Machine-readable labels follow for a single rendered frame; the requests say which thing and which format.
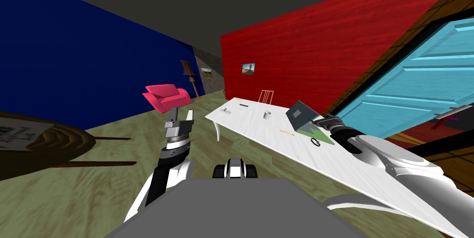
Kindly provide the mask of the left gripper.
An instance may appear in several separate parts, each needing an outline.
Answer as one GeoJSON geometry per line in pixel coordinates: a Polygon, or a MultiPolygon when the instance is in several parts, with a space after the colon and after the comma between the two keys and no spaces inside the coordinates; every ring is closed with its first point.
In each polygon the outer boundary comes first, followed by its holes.
{"type": "Polygon", "coordinates": [[[165,123],[165,138],[168,140],[183,140],[189,139],[189,134],[192,131],[194,123],[193,110],[189,110],[186,120],[176,121],[178,118],[178,108],[173,107],[170,110],[170,121],[165,123]]]}

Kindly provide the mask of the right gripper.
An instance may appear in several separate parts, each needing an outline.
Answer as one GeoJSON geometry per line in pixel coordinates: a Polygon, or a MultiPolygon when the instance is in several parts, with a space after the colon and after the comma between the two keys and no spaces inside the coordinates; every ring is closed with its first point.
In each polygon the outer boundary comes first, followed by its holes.
{"type": "Polygon", "coordinates": [[[312,123],[319,128],[330,132],[336,132],[344,128],[344,123],[340,117],[328,115],[325,118],[313,120],[312,123]]]}

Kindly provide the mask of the green mat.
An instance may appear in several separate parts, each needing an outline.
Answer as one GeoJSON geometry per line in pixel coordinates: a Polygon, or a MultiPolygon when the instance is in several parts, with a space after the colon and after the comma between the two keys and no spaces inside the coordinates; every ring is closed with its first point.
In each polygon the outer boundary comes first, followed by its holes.
{"type": "Polygon", "coordinates": [[[321,129],[319,129],[315,125],[305,125],[296,130],[296,132],[304,136],[313,138],[319,142],[324,142],[331,145],[335,144],[329,136],[327,136],[321,129]]]}

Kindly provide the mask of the grey laptop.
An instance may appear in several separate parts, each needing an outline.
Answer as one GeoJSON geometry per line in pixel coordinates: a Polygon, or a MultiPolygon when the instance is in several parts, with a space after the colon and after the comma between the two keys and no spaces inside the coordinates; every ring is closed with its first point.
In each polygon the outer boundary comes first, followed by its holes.
{"type": "Polygon", "coordinates": [[[315,121],[319,116],[319,113],[300,100],[297,100],[295,104],[286,111],[286,117],[295,131],[315,121]]]}

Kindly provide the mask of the brown floor lamp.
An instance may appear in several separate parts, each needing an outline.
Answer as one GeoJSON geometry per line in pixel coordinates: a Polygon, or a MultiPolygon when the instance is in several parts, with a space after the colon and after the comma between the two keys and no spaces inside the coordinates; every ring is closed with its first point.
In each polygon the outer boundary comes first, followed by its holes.
{"type": "Polygon", "coordinates": [[[196,75],[195,72],[192,69],[191,63],[188,61],[180,61],[182,68],[183,68],[183,74],[188,76],[189,81],[191,82],[194,92],[196,94],[196,100],[201,100],[202,97],[199,96],[197,88],[195,86],[195,79],[194,76],[196,75]]]}

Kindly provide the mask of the white table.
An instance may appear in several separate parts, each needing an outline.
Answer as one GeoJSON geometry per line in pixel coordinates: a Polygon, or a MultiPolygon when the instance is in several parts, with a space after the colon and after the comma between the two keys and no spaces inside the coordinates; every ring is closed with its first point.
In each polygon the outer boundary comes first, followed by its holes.
{"type": "Polygon", "coordinates": [[[213,121],[215,127],[233,130],[452,238],[468,238],[384,169],[359,161],[340,145],[322,143],[318,147],[309,137],[295,132],[284,107],[233,98],[206,118],[213,121]],[[220,111],[225,107],[231,114],[220,111]],[[270,119],[263,119],[265,111],[271,112],[270,119]],[[294,136],[280,130],[292,132],[294,136]]]}

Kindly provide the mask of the cyan door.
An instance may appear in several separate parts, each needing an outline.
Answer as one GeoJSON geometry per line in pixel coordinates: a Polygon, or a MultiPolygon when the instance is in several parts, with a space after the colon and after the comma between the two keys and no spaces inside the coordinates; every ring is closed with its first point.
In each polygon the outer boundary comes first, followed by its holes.
{"type": "Polygon", "coordinates": [[[387,138],[474,103],[474,18],[442,25],[337,113],[364,134],[387,138]]]}

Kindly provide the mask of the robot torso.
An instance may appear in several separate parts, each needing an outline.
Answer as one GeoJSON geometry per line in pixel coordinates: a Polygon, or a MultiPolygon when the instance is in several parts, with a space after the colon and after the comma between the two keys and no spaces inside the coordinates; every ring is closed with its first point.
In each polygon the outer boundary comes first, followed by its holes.
{"type": "Polygon", "coordinates": [[[185,179],[105,238],[368,238],[285,178],[185,179]]]}

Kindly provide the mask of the round brown table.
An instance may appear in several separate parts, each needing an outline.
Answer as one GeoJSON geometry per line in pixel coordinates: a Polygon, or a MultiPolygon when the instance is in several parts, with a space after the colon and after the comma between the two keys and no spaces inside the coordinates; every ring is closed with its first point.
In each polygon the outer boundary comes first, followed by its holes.
{"type": "Polygon", "coordinates": [[[28,123],[51,124],[26,151],[3,150],[0,146],[0,181],[39,172],[48,168],[132,166],[135,161],[75,161],[90,151],[97,140],[87,131],[69,125],[0,111],[0,119],[25,120],[28,123]]]}

